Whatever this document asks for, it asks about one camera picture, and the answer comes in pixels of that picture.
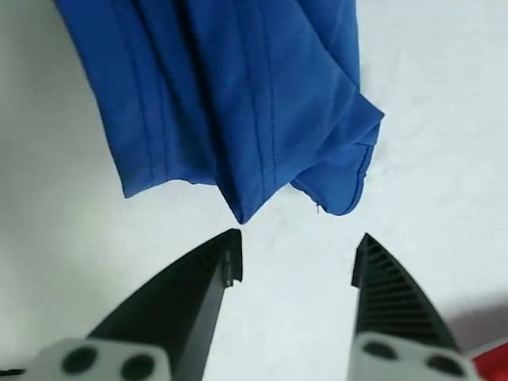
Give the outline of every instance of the red object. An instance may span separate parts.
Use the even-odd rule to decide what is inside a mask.
[[[487,381],[508,381],[508,343],[476,357],[476,370]]]

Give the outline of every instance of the fabric fold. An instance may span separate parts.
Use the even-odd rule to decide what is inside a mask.
[[[217,185],[240,223],[292,183],[358,203],[383,114],[361,94],[353,0],[58,0],[124,195]]]

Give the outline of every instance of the seam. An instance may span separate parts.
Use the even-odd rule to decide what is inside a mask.
[[[257,110],[256,110],[256,105],[254,103],[254,91],[253,91],[253,87],[252,87],[252,73],[251,73],[251,70],[248,65],[249,64],[248,54],[247,54],[247,49],[245,48],[244,36],[241,32],[241,28],[240,28],[240,25],[238,22],[238,12],[237,12],[237,6],[236,6],[235,0],[232,0],[232,4],[233,4],[233,12],[235,13],[235,17],[237,19],[236,25],[237,25],[238,35],[240,36],[241,49],[242,49],[242,52],[244,55],[245,70],[247,71],[247,86],[249,89],[249,95],[250,95],[250,99],[251,99],[252,113],[254,114],[254,130],[256,131],[257,151],[258,151],[258,155],[260,156],[261,182],[263,183],[263,201],[265,202],[265,201],[267,201],[267,196],[266,196],[266,181],[264,178],[264,161],[263,161],[263,155],[262,155],[262,151],[261,151],[260,130],[259,130],[259,126],[258,126],[258,123],[259,123],[258,114],[257,114]]]
[[[277,189],[277,170],[276,170],[276,160],[275,160],[275,107],[274,107],[274,91],[273,91],[273,74],[271,72],[271,57],[270,57],[270,41],[268,39],[267,33],[267,23],[264,11],[261,9],[260,2],[257,3],[258,10],[260,12],[261,21],[263,24],[263,35],[264,35],[264,51],[267,57],[267,66],[268,66],[268,78],[270,85],[270,126],[271,126],[271,159],[273,162],[273,190]]]
[[[166,137],[166,117],[164,116],[164,108],[162,106],[163,102],[163,91],[162,85],[160,83],[160,78],[157,76],[157,85],[159,87],[159,107],[160,107],[160,118],[162,120],[162,138],[164,141],[164,175],[166,176],[165,181],[167,181],[167,137]]]
[[[137,70],[136,61],[135,61],[135,59],[133,57],[132,45],[130,44],[129,38],[127,37],[127,35],[126,35],[126,33],[125,33],[124,29],[123,29],[123,25],[122,25],[122,23],[119,20],[115,2],[113,0],[110,0],[110,3],[111,3],[111,8],[112,8],[113,13],[114,13],[115,21],[117,22],[118,30],[120,31],[122,40],[124,41],[125,50],[129,54],[129,61],[130,61],[130,64],[132,66],[132,69],[133,69],[134,82],[136,84],[136,90],[137,90],[137,93],[138,93],[138,100],[139,100],[138,103],[139,103],[139,107],[140,107],[140,110],[141,110],[141,116],[142,116],[142,119],[143,119],[144,140],[146,142],[146,148],[147,148],[147,152],[148,152],[148,164],[150,166],[150,183],[151,183],[150,186],[153,187],[154,186],[154,175],[153,175],[153,164],[152,164],[152,150],[151,150],[151,145],[150,145],[150,139],[148,138],[148,128],[147,128],[146,116],[144,114],[144,107],[143,107],[143,102],[142,102],[142,98],[143,97],[142,97],[142,93],[140,91],[139,72]]]
[[[371,150],[373,149],[372,146],[369,146],[364,153],[364,158],[362,159],[362,163],[358,167],[358,171],[356,171],[356,188],[355,193],[352,196],[352,200],[349,203],[348,208],[345,210],[345,213],[348,213],[352,210],[353,206],[355,205],[356,199],[358,198],[358,193],[360,192],[360,173],[364,170],[365,163],[367,162],[367,158],[369,157]]]

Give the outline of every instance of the white background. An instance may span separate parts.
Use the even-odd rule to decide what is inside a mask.
[[[242,228],[244,283],[225,297],[206,380],[343,379],[366,231],[464,348],[508,334],[508,2],[359,0],[358,11],[362,90],[387,113],[363,199],[333,217],[285,188]],[[85,335],[234,226],[213,187],[123,199],[54,5],[0,0],[0,368]]]

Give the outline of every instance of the white surface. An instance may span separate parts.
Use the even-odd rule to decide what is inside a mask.
[[[243,228],[245,281],[207,380],[344,379],[366,231],[446,316],[506,297],[507,14],[503,0],[360,0],[364,93],[387,113],[363,200],[333,217],[283,189]],[[124,200],[52,3],[0,1],[0,367],[84,335],[232,226],[212,187]]]

